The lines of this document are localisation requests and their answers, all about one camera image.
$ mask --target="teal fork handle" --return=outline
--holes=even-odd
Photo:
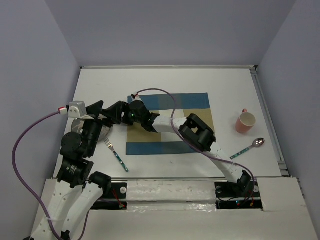
[[[123,169],[128,173],[129,169],[127,168],[127,166],[125,165],[125,163],[121,160],[121,158],[119,157],[118,153],[116,151],[113,151],[113,154],[115,155],[115,157],[118,159],[119,163],[122,165]]]
[[[244,154],[245,152],[249,151],[251,147],[247,147],[246,149],[243,149],[242,151],[236,153],[235,155],[231,156],[230,159],[235,159],[236,157],[239,157],[241,154]]]

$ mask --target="pink mug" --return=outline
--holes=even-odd
[[[253,128],[255,123],[255,116],[252,113],[248,112],[247,109],[243,109],[241,115],[235,123],[235,130],[240,134],[245,134]]]

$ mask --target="wall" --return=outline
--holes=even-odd
[[[21,240],[38,203],[15,176],[12,148],[30,124],[73,98],[80,69],[43,0],[2,0],[0,23],[0,235]],[[18,169],[38,194],[52,177],[66,120],[43,122],[18,147]]]
[[[290,173],[320,237],[320,1],[298,0],[258,67]]]
[[[295,0],[46,0],[81,66],[257,65]]]

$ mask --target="white table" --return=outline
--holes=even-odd
[[[170,93],[208,93],[216,138],[228,156],[265,138],[265,144],[235,158],[247,166],[256,177],[281,177],[279,156],[272,145],[266,121],[249,69],[82,69],[74,95],[75,101],[89,106],[99,100],[104,108],[115,102],[127,101],[127,96],[146,88],[160,88]],[[162,94],[157,91],[144,95]],[[256,125],[247,134],[236,132],[234,124],[242,109],[256,117]],[[72,119],[65,133],[71,131]],[[98,143],[91,173],[99,171],[112,178],[201,178],[223,177],[206,157],[198,154],[126,155],[127,127],[115,125],[109,139],[129,168],[126,173],[103,142]],[[55,176],[61,166],[58,157]]]

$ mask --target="fork handle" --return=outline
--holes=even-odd
[[[122,159],[119,157],[118,153],[116,151],[112,151],[115,157],[118,159],[119,163],[122,165],[123,169],[128,173],[129,169],[125,165],[125,163],[122,161]]]

